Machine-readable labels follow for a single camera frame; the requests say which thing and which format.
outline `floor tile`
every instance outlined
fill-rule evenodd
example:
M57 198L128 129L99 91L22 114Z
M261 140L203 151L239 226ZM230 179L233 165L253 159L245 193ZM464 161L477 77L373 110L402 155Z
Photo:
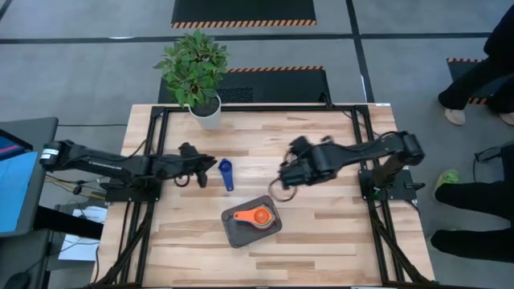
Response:
M315 26L278 26L248 28L210 28L202 29L208 35L285 35L285 34L342 34L352 33L348 9L344 1L314 0L316 12ZM182 35L194 29L173 29L172 35Z
M162 51L156 43L2 45L0 119L126 123L132 104L157 102L152 66Z
M0 23L2 38L78 38L162 35L168 0L14 0Z
M491 32L510 0L357 0L361 33Z
M348 11L339 0L315 0L315 26L205 29L209 35L349 33ZM86 38L183 35L171 29L173 0L15 0L0 38Z
M361 77L352 40L227 41L229 67L322 65L333 102L362 102Z
M415 134L426 153L411 168L414 181L426 183L418 192L426 235L440 229L496 230L507 220L435 203L430 198L438 175L460 171L461 181L472 181L473 153L511 140L514 128L490 113L486 106L469 105L463 127L450 124L436 96L451 82L447 57L482 58L484 39L367 40L365 55L377 102L391 103L398 129ZM479 181L503 179L499 161L477 167ZM514 282L506 267L514 265L457 258L431 252L435 276L448 284L507 287Z

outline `green shoe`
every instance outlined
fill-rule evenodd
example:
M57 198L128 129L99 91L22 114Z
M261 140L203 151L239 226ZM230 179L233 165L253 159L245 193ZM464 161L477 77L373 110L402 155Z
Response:
M437 180L437 184L435 185L434 192L432 193L432 199L437 201L435 198L435 191L444 184L458 184L459 183L459 172L456 169L448 169L444 173L441 173L439 179Z

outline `sneaker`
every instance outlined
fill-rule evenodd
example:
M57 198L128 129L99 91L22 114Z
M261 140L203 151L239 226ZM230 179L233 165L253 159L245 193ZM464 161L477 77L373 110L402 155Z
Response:
M514 125L514 112L500 113L500 118L508 125Z
M437 183L435 184L434 192L431 195L432 196L432 200L436 201L436 202L439 202L435 198L435 191L437 191L437 189L441 185L444 185L444 184L458 184L458 183L459 183L459 172L457 172L456 169L448 169L447 171L445 171L444 173L442 173L439 176L439 179L437 180Z
M464 114L464 110L445 108L444 115L452 124L459 126L466 124L466 115Z

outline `wooden tabletop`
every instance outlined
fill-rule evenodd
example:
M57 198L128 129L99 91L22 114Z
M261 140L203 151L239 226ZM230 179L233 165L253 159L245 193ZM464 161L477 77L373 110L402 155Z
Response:
M132 153L146 138L151 108L133 106L122 154ZM396 130L391 107L371 104L369 110L375 132ZM222 128L215 132L201 130L188 112L171 113L165 153L177 153L187 141L200 153L228 158L235 190L225 190L217 167L208 172L205 189L193 180L185 188L165 183L153 215L144 286L380 285L358 165L343 168L336 180L301 187L290 202L276 202L283 223L278 234L230 247L221 213L266 194L288 144L302 135L312 143L330 135L339 144L355 144L352 121L341 112L223 112ZM418 213L404 201L390 201L390 206L399 246L422 274L434 278ZM124 209L124 203L109 206L100 276L116 261ZM134 280L138 253L129 280ZM388 250L385 255L394 279Z

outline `person's leg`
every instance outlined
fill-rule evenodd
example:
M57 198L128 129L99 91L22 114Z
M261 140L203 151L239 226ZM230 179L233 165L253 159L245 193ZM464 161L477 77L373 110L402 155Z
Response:
M439 103L446 108L445 114L448 120L453 124L463 125L466 122L463 110L473 92L494 79L511 73L513 73L511 68L490 58L476 64L439 94Z
M514 76L487 100L487 105L507 124L514 125Z
M463 258L514 263L514 230L488 232L438 230L430 239L436 249Z
M437 201L460 209L494 214L508 220L514 218L514 191L507 182L445 183L437 188L434 196Z

